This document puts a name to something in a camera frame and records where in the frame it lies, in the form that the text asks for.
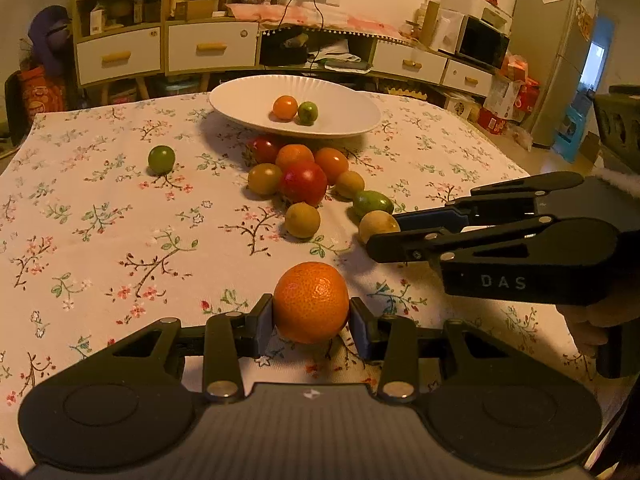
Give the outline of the right hand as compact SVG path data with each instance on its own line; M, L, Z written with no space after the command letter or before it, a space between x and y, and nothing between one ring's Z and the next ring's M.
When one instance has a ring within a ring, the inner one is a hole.
M556 310L564 318L577 350L594 358L608 342L605 330L626 324L639 317L638 290L621 290L587 307L558 304Z

